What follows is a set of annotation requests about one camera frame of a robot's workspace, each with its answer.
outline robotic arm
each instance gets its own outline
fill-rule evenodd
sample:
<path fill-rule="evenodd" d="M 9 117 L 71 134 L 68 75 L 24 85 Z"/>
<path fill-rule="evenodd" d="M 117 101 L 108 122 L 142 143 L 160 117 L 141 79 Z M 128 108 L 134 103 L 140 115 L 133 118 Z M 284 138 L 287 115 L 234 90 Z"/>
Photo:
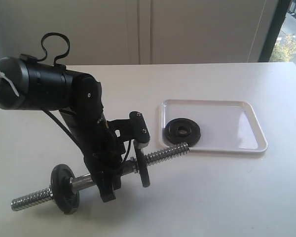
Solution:
<path fill-rule="evenodd" d="M 58 33 L 49 33 L 42 38 L 42 47 L 43 40 L 51 35 L 68 39 Z M 99 188 L 103 202 L 115 199 L 114 190 L 121 188 L 121 176 L 134 168 L 139 171 L 143 186 L 148 187 L 148 160 L 142 148 L 149 144 L 150 136 L 143 115 L 133 111 L 129 119 L 107 121 L 103 114 L 101 83 L 90 74 L 70 71 L 66 66 L 56 63 L 57 59 L 65 57 L 68 52 L 69 49 L 64 55 L 56 57 L 54 66 L 39 63 L 42 60 L 25 54 L 21 54 L 20 58 L 1 59 L 0 73 L 4 73 L 13 82 L 20 94 L 17 95 L 13 87 L 0 77 L 0 108 L 43 110 L 50 116 L 52 114 L 49 111 L 59 110 L 70 132 L 66 132 L 64 126 L 62 129 L 81 149 L 84 163 L 92 182 Z M 116 135 L 116 130 L 120 131 L 120 136 Z M 136 162 L 126 160 L 131 140 L 134 140 Z M 129 145 L 126 152 L 124 142 L 127 141 Z M 186 151 L 179 150 L 176 154 L 172 152 L 169 156 L 187 151 L 186 145 Z M 59 175 L 59 172 L 62 171 L 59 169 L 54 176 Z M 69 182 L 70 179 L 61 179 L 58 185 L 64 189 Z"/>

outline white table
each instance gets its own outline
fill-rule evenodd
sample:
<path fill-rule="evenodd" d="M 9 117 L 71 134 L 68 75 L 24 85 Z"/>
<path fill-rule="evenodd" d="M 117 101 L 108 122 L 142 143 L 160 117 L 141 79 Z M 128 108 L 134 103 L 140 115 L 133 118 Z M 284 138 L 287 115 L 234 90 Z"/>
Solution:
<path fill-rule="evenodd" d="M 11 200 L 47 187 L 57 164 L 68 164 L 76 176 L 87 169 L 78 148 L 43 112 L 0 110 L 1 237 L 296 237 L 293 63 L 70 69 L 101 81 L 108 120 L 143 112 L 151 134 L 146 153 L 161 148 L 158 106 L 166 99 L 249 102 L 268 150 L 262 157 L 196 153 L 172 159 L 149 168 L 149 188 L 137 174 L 124 176 L 115 201 L 102 203 L 96 187 L 81 191 L 71 216 L 53 202 L 12 212 Z"/>

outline cabinet door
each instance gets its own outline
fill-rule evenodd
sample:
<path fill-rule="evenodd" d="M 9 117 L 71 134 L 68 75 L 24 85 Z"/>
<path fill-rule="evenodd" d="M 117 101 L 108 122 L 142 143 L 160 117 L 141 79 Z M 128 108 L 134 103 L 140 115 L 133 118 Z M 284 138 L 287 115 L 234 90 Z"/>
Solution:
<path fill-rule="evenodd" d="M 267 0 L 151 1 L 153 64 L 247 62 L 251 50 L 261 50 L 276 6 Z"/>
<path fill-rule="evenodd" d="M 60 32 L 71 41 L 71 65 L 138 64 L 137 0 L 2 0 L 0 29 L 9 56 L 43 57 L 40 39 Z M 60 38 L 45 41 L 47 63 L 66 50 Z"/>

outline white tray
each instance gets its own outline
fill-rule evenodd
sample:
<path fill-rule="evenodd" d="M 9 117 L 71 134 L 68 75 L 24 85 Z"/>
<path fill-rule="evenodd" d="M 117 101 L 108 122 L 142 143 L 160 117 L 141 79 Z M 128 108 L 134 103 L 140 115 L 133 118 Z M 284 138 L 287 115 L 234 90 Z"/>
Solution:
<path fill-rule="evenodd" d="M 239 101 L 166 100 L 161 104 L 160 143 L 170 146 L 164 136 L 167 123 L 176 118 L 195 121 L 200 140 L 191 151 L 263 153 L 267 141 L 250 104 Z"/>

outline white cable tie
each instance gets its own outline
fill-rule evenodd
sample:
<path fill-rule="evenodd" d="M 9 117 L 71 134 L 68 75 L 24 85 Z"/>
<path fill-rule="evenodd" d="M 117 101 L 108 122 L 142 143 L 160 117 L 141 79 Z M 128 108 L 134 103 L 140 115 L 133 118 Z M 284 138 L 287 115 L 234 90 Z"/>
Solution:
<path fill-rule="evenodd" d="M 13 82 L 12 82 L 9 78 L 7 78 L 7 77 L 5 76 L 5 74 L 4 74 L 3 72 L 1 72 L 1 71 L 0 71 L 0 78 L 5 79 L 5 80 L 10 84 L 10 86 L 11 86 L 11 88 L 12 88 L 12 90 L 14 91 L 14 93 L 15 93 L 16 96 L 18 96 L 18 97 L 20 96 L 20 95 L 19 95 L 19 92 L 18 92 L 17 89 L 15 88 Z"/>

